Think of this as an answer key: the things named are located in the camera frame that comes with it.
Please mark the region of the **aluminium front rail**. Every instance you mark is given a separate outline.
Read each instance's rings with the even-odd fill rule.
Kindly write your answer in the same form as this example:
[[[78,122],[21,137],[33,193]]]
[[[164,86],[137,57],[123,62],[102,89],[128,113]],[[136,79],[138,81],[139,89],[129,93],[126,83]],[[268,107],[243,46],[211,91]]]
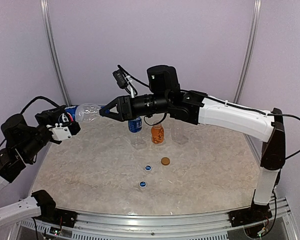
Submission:
[[[9,240],[298,240],[285,198],[270,201],[270,219],[237,219],[243,208],[186,215],[119,215],[78,212],[70,226],[26,219],[9,231]]]

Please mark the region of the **clear bottle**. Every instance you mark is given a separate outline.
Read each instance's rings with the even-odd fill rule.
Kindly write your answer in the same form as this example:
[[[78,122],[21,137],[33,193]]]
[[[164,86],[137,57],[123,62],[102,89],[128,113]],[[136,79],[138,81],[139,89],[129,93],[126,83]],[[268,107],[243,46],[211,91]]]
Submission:
[[[173,126],[171,127],[171,139],[180,145],[183,145],[187,142],[187,138],[184,135],[184,129],[178,122],[174,122]]]

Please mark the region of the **right aluminium post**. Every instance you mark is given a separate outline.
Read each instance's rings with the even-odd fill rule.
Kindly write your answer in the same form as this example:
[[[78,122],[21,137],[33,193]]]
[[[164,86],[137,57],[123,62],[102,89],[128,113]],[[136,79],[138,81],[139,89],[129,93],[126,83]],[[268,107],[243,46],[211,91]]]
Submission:
[[[261,8],[262,8],[262,1],[255,0],[253,5],[252,19],[251,19],[250,30],[249,30],[248,40],[247,40],[247,46],[245,50],[242,68],[239,75],[238,85],[234,95],[234,103],[236,104],[240,102],[240,99],[243,94],[244,86],[247,80],[247,75],[248,75],[251,59],[253,56],[255,40],[258,32]]]

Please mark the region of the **white bottle cap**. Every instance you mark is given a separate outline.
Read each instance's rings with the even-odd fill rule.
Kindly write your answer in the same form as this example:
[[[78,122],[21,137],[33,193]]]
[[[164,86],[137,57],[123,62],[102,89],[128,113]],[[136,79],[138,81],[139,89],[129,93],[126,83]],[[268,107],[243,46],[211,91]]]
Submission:
[[[152,169],[153,169],[153,168],[152,168],[151,165],[146,165],[146,166],[144,167],[144,170],[145,170],[147,173],[151,172]]]

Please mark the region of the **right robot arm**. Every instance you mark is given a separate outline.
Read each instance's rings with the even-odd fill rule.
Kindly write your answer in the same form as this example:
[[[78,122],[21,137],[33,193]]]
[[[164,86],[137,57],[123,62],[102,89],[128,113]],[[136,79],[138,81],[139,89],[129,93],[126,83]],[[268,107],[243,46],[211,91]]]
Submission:
[[[262,141],[254,204],[245,212],[250,222],[258,221],[266,212],[265,206],[270,202],[279,172],[286,162],[286,134],[281,110],[252,109],[204,92],[183,90],[173,66],[152,66],[146,73],[151,94],[119,96],[101,108],[99,114],[120,122],[165,114],[189,124],[222,127]]]

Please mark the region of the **left aluminium post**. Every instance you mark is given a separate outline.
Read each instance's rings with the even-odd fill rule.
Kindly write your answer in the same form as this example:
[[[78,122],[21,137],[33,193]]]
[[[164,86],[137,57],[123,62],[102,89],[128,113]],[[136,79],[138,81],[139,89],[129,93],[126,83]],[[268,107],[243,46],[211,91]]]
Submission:
[[[50,11],[49,11],[49,3],[47,0],[40,0],[39,2],[40,2],[40,8],[41,8],[41,13],[43,18],[43,25],[45,29],[46,38],[47,38],[47,44],[51,56],[52,66],[55,71],[56,80],[60,89],[63,102],[66,106],[69,107],[72,105],[72,103],[63,77],[63,73],[62,73],[62,69],[61,69],[61,65],[57,53],[57,48],[54,40],[54,33],[53,33],[52,22],[51,22]]]

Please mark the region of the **blue white cap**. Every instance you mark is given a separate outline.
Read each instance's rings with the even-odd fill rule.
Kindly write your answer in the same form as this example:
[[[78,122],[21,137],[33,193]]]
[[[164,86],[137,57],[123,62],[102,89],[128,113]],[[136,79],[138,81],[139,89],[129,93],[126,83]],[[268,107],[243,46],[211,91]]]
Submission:
[[[138,186],[140,188],[145,188],[147,186],[147,182],[146,181],[140,181],[139,184],[138,184]]]

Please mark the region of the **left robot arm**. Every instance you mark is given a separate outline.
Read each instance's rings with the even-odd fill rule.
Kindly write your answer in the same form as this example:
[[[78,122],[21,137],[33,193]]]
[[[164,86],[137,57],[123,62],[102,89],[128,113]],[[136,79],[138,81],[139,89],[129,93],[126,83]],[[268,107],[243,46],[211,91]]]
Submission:
[[[6,145],[0,150],[0,191],[11,184],[26,165],[48,144],[61,144],[77,135],[81,127],[65,106],[35,115],[38,126],[29,126],[22,113],[9,117],[2,125]],[[39,190],[25,199],[0,208],[0,230],[28,218],[43,218],[53,223],[60,218],[53,198]]]

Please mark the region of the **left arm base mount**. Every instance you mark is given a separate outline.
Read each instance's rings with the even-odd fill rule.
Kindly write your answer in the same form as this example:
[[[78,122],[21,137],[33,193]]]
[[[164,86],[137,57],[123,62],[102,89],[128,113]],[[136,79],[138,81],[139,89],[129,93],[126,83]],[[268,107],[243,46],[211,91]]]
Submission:
[[[38,190],[31,194],[31,197],[37,201],[40,207],[40,215],[36,220],[58,225],[60,227],[74,228],[78,213],[71,210],[65,210],[56,207],[56,202],[45,190]]]

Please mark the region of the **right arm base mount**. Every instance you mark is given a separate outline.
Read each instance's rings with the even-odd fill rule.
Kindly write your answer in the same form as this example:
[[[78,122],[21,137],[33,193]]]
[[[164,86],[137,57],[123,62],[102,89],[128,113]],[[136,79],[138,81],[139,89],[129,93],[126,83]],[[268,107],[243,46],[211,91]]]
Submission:
[[[249,207],[232,210],[228,213],[232,227],[239,227],[264,221],[273,217],[270,204],[258,204],[252,199]]]

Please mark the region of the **orange drink bottle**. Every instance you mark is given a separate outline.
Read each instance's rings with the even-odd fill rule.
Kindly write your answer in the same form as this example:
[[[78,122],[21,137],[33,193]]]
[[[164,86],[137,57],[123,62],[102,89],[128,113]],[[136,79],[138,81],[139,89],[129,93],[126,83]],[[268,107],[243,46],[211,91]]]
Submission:
[[[154,144],[162,144],[164,142],[164,128],[159,121],[155,121],[151,127],[151,140]]]

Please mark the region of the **brown bottle cap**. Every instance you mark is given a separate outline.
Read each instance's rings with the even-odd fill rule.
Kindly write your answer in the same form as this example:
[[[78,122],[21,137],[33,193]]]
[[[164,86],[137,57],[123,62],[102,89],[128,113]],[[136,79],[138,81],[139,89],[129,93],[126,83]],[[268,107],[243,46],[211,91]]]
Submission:
[[[164,166],[168,166],[171,161],[168,157],[163,157],[161,160],[160,160],[161,164],[164,165]]]

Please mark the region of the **aluminium post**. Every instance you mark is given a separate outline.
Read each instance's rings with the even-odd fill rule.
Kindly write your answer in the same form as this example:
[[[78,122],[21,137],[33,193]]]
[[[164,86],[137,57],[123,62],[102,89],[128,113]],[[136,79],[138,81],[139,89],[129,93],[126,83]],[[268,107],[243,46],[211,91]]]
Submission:
[[[251,59],[253,56],[255,40],[258,32],[261,8],[262,8],[262,1],[255,0],[253,5],[252,19],[251,19],[250,30],[249,30],[248,40],[247,40],[247,46],[245,50],[242,68],[239,75],[238,85],[234,95],[234,103],[236,104],[240,102],[240,99],[243,94],[244,86],[247,80],[247,75],[248,75]]]
[[[57,48],[54,40],[54,33],[53,33],[52,22],[51,22],[50,11],[49,11],[49,3],[47,0],[40,0],[39,2],[40,2],[40,8],[41,8],[41,13],[43,18],[43,25],[45,29],[46,38],[47,38],[47,44],[51,56],[52,66],[55,71],[56,80],[60,89],[63,102],[66,106],[69,107],[72,105],[72,103],[63,77],[63,73],[62,73],[62,69],[61,69],[61,65],[57,53]]]

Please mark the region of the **blue bottle cap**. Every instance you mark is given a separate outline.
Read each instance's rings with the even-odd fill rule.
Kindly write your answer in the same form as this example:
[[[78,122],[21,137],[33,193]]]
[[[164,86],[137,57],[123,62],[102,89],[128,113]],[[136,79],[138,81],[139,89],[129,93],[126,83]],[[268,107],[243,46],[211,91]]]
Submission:
[[[99,114],[102,116],[102,117],[106,117],[108,114],[110,113],[110,110],[108,107],[106,106],[101,106],[100,110],[99,110]]]

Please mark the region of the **blue label bottle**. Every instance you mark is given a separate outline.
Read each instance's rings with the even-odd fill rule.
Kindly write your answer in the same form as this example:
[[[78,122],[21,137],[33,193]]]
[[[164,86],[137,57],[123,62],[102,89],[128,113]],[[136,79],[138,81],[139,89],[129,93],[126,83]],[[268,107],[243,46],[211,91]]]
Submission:
[[[58,117],[58,122],[65,124],[68,122],[91,123],[100,117],[101,107],[95,103],[84,103],[72,105],[64,108],[65,113]]]
[[[134,146],[137,147],[139,145],[143,144],[143,139],[142,139],[142,119],[140,117],[137,117],[133,120],[128,121],[128,130],[130,132],[130,143]]]

